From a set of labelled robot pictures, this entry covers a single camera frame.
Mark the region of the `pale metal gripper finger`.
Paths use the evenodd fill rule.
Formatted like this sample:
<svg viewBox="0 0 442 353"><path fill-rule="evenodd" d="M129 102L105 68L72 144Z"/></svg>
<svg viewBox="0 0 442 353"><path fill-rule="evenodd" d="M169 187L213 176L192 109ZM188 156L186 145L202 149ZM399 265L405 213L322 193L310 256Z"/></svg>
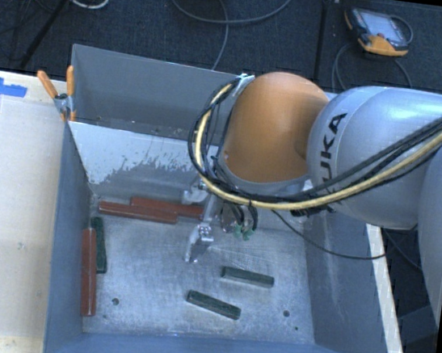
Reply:
<svg viewBox="0 0 442 353"><path fill-rule="evenodd" d="M193 245L192 262L196 263L199 257L212 245L214 240L210 226L202 225L198 228L198 238Z"/></svg>
<svg viewBox="0 0 442 353"><path fill-rule="evenodd" d="M197 233L190 233L189 238L187 239L187 249L185 250L184 255L184 261L186 263L190 263L194 260L194 250L198 239L199 235Z"/></svg>

